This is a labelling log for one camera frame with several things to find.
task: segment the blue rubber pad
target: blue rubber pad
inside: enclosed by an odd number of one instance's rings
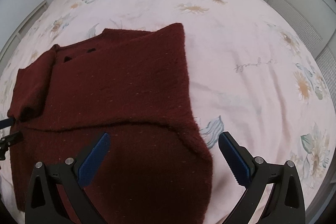
[[[104,133],[84,160],[83,164],[78,168],[77,182],[79,186],[85,187],[91,184],[101,162],[110,148],[110,144],[110,135]]]
[[[238,184],[247,188],[251,183],[251,172],[238,150],[224,133],[219,135],[218,145]]]

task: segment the blue gripper pad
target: blue gripper pad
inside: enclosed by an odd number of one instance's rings
[[[239,146],[229,132],[219,135],[218,146],[238,184],[247,188],[254,172],[251,154]]]
[[[110,144],[110,135],[105,132],[78,167],[77,182],[80,187],[83,188],[91,184],[101,162],[110,148]]]

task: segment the bed sheet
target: bed sheet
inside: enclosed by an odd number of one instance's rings
[[[175,22],[185,30],[194,118],[213,156],[204,223],[221,223],[245,190],[219,151],[217,138],[223,131],[267,162],[295,162],[307,208],[335,150],[335,110],[312,55],[263,0],[54,0],[0,78],[0,118],[6,117],[18,69],[53,44],[73,44],[105,28],[156,31]],[[5,129],[0,136],[8,133]],[[7,207],[23,223],[8,159],[9,154],[1,163],[1,190]],[[270,189],[251,223],[261,215]]]

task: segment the metal screw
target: metal screw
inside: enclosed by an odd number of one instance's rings
[[[254,160],[258,164],[262,164],[264,162],[264,159],[262,157],[256,157]]]
[[[65,163],[66,163],[67,165],[72,164],[73,162],[74,162],[73,158],[67,158],[67,159],[65,160]]]
[[[287,164],[288,164],[289,167],[294,167],[295,166],[295,164],[291,160],[289,160],[287,162]]]
[[[43,163],[39,161],[38,163],[35,164],[35,167],[40,168],[42,165],[43,165]]]

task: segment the red garment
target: red garment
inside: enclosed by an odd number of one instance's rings
[[[106,131],[110,151],[85,192],[108,223],[203,223],[212,158],[190,107],[182,24],[53,46],[19,71],[8,116],[25,138],[10,149],[20,210],[37,161],[75,156]]]

